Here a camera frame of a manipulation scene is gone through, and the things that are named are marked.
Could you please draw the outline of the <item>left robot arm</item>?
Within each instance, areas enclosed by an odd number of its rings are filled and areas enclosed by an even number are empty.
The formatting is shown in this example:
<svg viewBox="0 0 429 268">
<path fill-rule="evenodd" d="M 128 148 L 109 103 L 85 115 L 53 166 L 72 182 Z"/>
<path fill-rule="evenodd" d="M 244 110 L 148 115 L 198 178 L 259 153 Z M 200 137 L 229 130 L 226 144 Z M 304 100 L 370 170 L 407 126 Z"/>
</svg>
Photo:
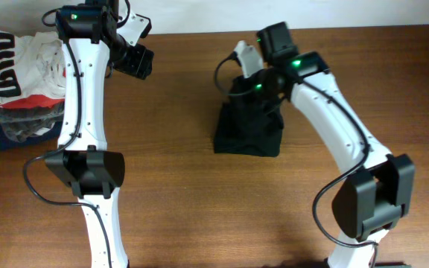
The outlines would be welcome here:
<svg viewBox="0 0 429 268">
<path fill-rule="evenodd" d="M 58 9 L 55 25 L 66 64 L 65 111 L 57 149 L 44 162 L 83 211 L 92 267 L 127 268 L 118 215 L 125 160 L 107 149 L 104 81 L 107 71 L 141 80 L 150 75 L 154 53 L 139 40 L 151 20 L 118 0 L 85 1 Z"/>
</svg>

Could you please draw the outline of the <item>black t-shirt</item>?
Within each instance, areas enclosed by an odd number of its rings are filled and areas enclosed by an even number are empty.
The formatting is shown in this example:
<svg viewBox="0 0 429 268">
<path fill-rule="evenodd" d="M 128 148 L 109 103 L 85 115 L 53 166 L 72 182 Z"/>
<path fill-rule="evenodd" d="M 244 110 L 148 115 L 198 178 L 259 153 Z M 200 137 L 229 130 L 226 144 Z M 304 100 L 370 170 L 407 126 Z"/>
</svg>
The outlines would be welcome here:
<svg viewBox="0 0 429 268">
<path fill-rule="evenodd" d="M 277 95 L 263 98 L 255 84 L 243 76 L 233 80 L 230 93 L 220 110 L 214 152 L 277 157 L 285 128 L 280 111 L 284 99 Z"/>
</svg>

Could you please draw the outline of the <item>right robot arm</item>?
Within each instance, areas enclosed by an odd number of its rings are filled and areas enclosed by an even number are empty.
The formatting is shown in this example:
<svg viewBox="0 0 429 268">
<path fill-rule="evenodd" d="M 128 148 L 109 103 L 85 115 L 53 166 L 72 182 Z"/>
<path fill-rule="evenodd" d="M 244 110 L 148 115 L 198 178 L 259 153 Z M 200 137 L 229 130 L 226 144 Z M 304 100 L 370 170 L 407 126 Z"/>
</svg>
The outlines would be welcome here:
<svg viewBox="0 0 429 268">
<path fill-rule="evenodd" d="M 260 30 L 256 45 L 236 44 L 230 60 L 242 70 L 229 90 L 227 143 L 236 153 L 276 156 L 280 106 L 289 102 L 316 130 L 339 169 L 331 207 L 340 228 L 326 267 L 376 267 L 378 247 L 408 215 L 415 166 L 395 156 L 368 130 L 343 97 L 319 53 L 299 52 L 287 25 Z"/>
</svg>

